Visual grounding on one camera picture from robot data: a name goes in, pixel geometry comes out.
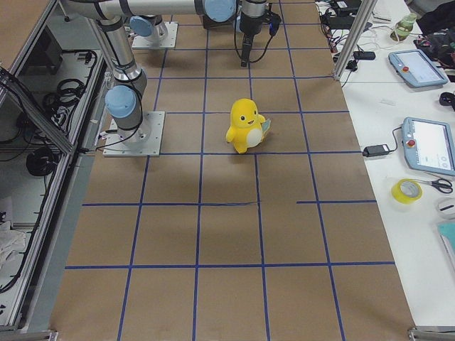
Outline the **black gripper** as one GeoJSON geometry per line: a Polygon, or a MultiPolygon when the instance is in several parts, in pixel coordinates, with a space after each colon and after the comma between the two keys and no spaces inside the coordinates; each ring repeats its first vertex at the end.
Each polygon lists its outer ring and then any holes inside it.
{"type": "Polygon", "coordinates": [[[243,13],[237,17],[237,29],[244,33],[241,50],[241,67],[247,67],[250,63],[250,53],[253,45],[254,36],[262,30],[264,16],[250,17],[243,13]]]}

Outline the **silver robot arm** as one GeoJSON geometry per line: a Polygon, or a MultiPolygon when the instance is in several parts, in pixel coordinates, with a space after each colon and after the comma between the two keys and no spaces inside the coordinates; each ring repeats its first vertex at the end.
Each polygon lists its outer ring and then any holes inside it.
{"type": "MultiPolygon", "coordinates": [[[[253,38],[244,36],[242,48],[239,49],[237,44],[237,33],[240,30],[238,26],[238,16],[236,14],[228,16],[222,21],[216,21],[208,15],[202,15],[201,20],[205,28],[213,28],[216,26],[225,26],[232,24],[233,27],[233,42],[235,52],[241,60],[241,66],[246,67],[252,61],[250,60],[250,52],[252,48],[253,38]]],[[[133,49],[149,49],[158,50],[166,48],[174,48],[176,45],[176,36],[178,32],[178,22],[165,21],[161,16],[132,16],[129,20],[133,38],[133,49]]]]}
{"type": "Polygon", "coordinates": [[[215,23],[232,23],[234,31],[243,34],[242,46],[235,50],[243,67],[253,62],[253,41],[262,27],[268,26],[273,38],[282,22],[268,1],[71,1],[70,5],[88,20],[115,80],[130,87],[145,80],[135,49],[176,44],[178,24],[165,22],[164,15],[195,14],[215,23]]]}

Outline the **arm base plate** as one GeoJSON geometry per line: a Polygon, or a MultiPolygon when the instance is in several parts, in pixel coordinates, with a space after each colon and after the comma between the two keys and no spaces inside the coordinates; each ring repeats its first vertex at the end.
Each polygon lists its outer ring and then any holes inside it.
{"type": "Polygon", "coordinates": [[[165,112],[145,112],[141,126],[125,142],[122,140],[130,136],[134,130],[130,131],[130,134],[118,130],[114,119],[111,119],[109,128],[114,130],[114,133],[107,135],[106,144],[108,147],[103,148],[103,156],[118,158],[159,156],[165,114],[165,112]]]}
{"type": "Polygon", "coordinates": [[[178,23],[175,21],[162,21],[158,25],[141,21],[130,27],[134,32],[133,49],[161,50],[176,46],[178,23]]]}

